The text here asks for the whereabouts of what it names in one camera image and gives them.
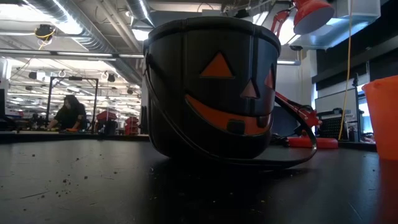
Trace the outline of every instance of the orange triangle eye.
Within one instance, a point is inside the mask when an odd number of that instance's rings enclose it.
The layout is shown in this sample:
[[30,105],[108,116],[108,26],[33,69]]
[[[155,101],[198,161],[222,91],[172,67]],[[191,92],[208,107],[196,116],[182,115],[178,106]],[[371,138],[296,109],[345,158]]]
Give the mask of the orange triangle eye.
[[218,53],[214,57],[214,59],[207,65],[200,76],[209,78],[233,78],[225,58],[221,53]]
[[259,96],[256,92],[256,89],[254,89],[253,82],[249,80],[248,84],[244,88],[243,92],[241,93],[241,97],[244,98],[255,98],[258,99]]
[[274,89],[274,74],[272,73],[272,69],[269,70],[268,76],[264,81],[264,84],[271,89]]

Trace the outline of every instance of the black shirt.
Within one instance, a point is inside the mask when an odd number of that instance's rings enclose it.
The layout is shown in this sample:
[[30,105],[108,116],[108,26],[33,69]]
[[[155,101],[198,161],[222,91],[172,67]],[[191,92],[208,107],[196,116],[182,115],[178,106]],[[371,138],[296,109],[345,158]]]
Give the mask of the black shirt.
[[79,106],[75,109],[68,109],[66,106],[63,106],[55,115],[54,119],[56,119],[59,123],[61,123],[61,129],[73,128],[75,123],[78,121],[78,116],[83,115],[83,118],[80,121],[80,125],[78,129],[84,129],[84,124],[86,120],[86,110],[83,104],[79,104]]

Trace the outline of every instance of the lamp head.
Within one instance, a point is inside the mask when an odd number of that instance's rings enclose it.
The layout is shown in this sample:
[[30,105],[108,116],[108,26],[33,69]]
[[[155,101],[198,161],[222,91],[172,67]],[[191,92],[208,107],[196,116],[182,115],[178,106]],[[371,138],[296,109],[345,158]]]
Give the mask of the lamp head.
[[321,0],[294,0],[297,13],[294,17],[294,33],[309,34],[324,26],[334,15],[335,9]]

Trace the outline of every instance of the person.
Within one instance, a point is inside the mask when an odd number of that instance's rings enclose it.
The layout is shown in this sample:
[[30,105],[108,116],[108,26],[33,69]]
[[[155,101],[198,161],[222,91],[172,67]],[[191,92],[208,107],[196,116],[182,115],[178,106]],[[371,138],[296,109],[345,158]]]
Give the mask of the person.
[[63,107],[55,115],[54,119],[47,126],[47,129],[53,128],[58,123],[61,124],[61,130],[67,128],[85,129],[86,110],[74,95],[67,95],[63,100]]

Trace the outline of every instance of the table surface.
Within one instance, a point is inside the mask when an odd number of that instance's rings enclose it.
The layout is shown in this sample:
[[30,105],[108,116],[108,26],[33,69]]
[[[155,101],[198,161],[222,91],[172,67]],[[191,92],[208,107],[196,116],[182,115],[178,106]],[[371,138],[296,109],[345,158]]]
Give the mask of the table surface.
[[397,171],[351,149],[260,172],[181,163],[149,142],[3,144],[0,223],[398,223]]

